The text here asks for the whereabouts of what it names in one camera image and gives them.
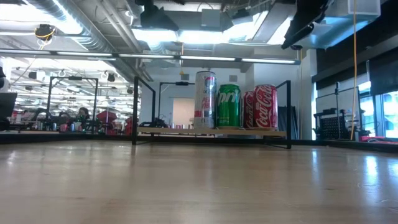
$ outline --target wooden platform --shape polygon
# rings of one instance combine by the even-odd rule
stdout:
[[[332,147],[0,146],[1,223],[396,224],[398,157]]]
[[[263,131],[263,130],[233,130],[233,129],[175,129],[175,128],[142,128],[139,132],[145,133],[177,133],[177,134],[235,134],[235,135],[257,135],[257,136],[286,136],[285,131]]]

